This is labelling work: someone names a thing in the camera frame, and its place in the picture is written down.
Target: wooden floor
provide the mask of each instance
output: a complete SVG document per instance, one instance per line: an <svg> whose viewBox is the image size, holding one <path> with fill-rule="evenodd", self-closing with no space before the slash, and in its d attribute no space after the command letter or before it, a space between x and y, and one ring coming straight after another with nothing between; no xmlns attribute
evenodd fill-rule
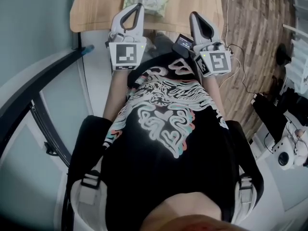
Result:
<svg viewBox="0 0 308 231"><path fill-rule="evenodd" d="M222 0L224 15L227 1ZM295 25L295 11L292 0L234 0L229 1L229 30L227 44L237 44L245 52L245 84L250 92L269 92L272 76L284 77L284 68L275 62L275 52L280 43L291 47L291 33L282 24ZM243 62L243 54L232 47L235 56ZM238 62L233 60L233 72ZM248 139L261 125L250 101L253 94L245 91L242 84L244 76L241 69L220 89L227 119L236 120L243 126ZM219 77L222 83L228 76Z"/></svg>

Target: gray pants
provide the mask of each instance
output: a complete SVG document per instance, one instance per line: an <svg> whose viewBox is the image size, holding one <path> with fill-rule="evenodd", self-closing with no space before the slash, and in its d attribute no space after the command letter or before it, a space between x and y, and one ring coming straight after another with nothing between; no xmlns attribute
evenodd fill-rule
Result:
<svg viewBox="0 0 308 231"><path fill-rule="evenodd" d="M172 52L173 42L163 33L158 32L156 34L154 45L156 46L156 50L150 49L148 52L145 52L142 57L142 63L157 56Z"/></svg>

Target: skin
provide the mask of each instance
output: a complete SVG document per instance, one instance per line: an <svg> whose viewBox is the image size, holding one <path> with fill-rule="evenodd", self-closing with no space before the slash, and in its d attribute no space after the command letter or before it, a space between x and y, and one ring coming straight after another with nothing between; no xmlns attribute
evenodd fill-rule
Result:
<svg viewBox="0 0 308 231"><path fill-rule="evenodd" d="M126 103L128 71L115 71L103 117L114 122ZM202 79L202 86L225 118L215 77ZM201 192L174 195L157 206L144 220L140 231L244 231L221 221L220 208Z"/></svg>

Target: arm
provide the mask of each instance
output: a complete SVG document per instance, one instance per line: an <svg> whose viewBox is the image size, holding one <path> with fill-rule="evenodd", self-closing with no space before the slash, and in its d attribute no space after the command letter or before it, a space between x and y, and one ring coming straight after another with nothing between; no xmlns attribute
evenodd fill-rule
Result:
<svg viewBox="0 0 308 231"><path fill-rule="evenodd" d="M114 71L103 118L112 122L126 103L128 71Z"/></svg>
<svg viewBox="0 0 308 231"><path fill-rule="evenodd" d="M211 96L211 98L214 100L222 117L225 119L226 113L225 113L225 109L223 108L223 104L222 104L221 96L219 92L219 86L217 84L215 77L202 78L202 86L207 91L207 93Z"/></svg>

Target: small display screen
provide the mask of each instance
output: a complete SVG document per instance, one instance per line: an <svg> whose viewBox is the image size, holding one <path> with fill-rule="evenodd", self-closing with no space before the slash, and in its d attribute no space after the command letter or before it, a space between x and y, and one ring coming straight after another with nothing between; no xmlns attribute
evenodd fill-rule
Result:
<svg viewBox="0 0 308 231"><path fill-rule="evenodd" d="M177 43L187 49L190 49L193 45L193 43L189 42L188 40L182 38L182 37L179 37Z"/></svg>

